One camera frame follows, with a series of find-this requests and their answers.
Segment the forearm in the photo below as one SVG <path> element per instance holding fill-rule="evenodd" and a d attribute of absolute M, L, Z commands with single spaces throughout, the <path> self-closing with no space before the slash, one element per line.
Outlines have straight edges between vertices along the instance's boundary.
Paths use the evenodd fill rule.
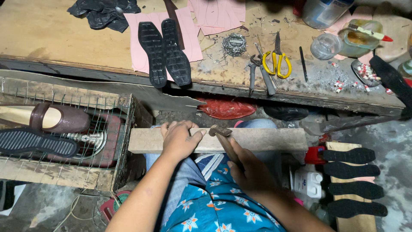
<path fill-rule="evenodd" d="M 268 208 L 289 232 L 333 232 L 329 226 L 282 192 L 260 194 L 255 198 Z"/>
<path fill-rule="evenodd" d="M 106 232 L 152 232 L 177 164 L 162 154 L 116 212 Z"/>

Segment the yellow scissors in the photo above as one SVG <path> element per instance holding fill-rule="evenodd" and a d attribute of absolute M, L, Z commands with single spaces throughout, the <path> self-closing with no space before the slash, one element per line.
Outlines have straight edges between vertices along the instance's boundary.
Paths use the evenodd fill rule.
<path fill-rule="evenodd" d="M 266 52 L 265 54 L 263 54 L 262 57 L 262 64 L 263 64 L 263 68 L 266 70 L 266 72 L 268 72 L 270 75 L 278 75 L 279 78 L 281 79 L 286 79 L 290 73 L 292 72 L 292 65 L 290 64 L 289 59 L 286 57 L 285 53 L 281 52 L 281 39 L 280 39 L 280 35 L 279 35 L 279 31 L 276 33 L 276 40 L 275 40 L 275 50 L 272 51 L 272 60 L 273 60 L 273 72 L 270 71 L 270 69 L 267 67 L 266 64 L 266 57 L 270 54 L 270 51 Z M 276 54 L 279 55 L 279 60 L 278 60 L 278 65 L 275 66 L 276 64 Z M 288 65 L 288 73 L 286 75 L 282 75 L 281 74 L 281 63 L 282 63 L 282 59 L 286 60 L 286 64 Z"/>

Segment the concrete floor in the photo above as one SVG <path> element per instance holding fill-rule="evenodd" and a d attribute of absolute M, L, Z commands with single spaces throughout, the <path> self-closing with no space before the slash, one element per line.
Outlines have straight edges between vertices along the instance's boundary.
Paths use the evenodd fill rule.
<path fill-rule="evenodd" d="M 309 116 L 313 121 L 317 116 Z M 270 118 L 262 108 L 257 112 L 242 118 L 246 121 L 255 118 Z M 238 121 L 221 121 L 211 118 L 204 113 L 175 113 L 162 111 L 156 117 L 156 124 L 165 121 L 189 119 L 200 127 L 210 127 L 220 124 L 233 127 Z M 272 119 L 279 127 L 281 121 Z M 381 168 L 381 175 L 375 182 L 385 189 L 386 196 L 376 200 L 387 206 L 389 214 L 385 218 L 376 218 L 379 232 L 412 232 L 412 121 L 387 122 L 365 126 L 356 129 L 340 131 L 332 134 L 332 138 L 341 142 L 359 143 L 366 148 L 375 150 L 377 159 L 375 164 Z M 317 138 L 307 135 L 308 145 L 316 145 Z M 133 189 L 135 183 L 123 189 Z M 70 211 L 72 201 L 78 196 L 81 189 L 62 187 L 57 185 L 29 184 L 19 198 L 10 216 L 0 215 L 0 231 L 10 232 L 37 232 L 53 231 Z M 97 194 L 92 190 L 85 193 Z M 74 209 L 74 214 L 80 218 L 94 220 L 77 220 L 70 216 L 57 229 L 58 232 L 98 232 L 104 231 L 106 221 L 98 215 L 96 205 L 100 206 L 107 199 L 104 197 L 80 197 Z"/>

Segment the blue floral shirt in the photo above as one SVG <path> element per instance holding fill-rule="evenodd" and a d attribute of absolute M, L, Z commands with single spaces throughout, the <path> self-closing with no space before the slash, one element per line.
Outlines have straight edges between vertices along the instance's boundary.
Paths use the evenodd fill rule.
<path fill-rule="evenodd" d="M 187 185 L 163 232 L 243 232 L 286 230 L 261 204 L 244 194 L 227 164 L 220 164 L 205 189 Z"/>

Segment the red brush tip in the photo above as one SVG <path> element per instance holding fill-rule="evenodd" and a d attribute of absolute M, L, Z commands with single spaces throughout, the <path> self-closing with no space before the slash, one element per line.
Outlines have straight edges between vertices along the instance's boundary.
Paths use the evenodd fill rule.
<path fill-rule="evenodd" d="M 391 39 L 389 36 L 384 36 L 384 38 L 382 39 L 382 41 L 392 42 L 393 39 Z"/>

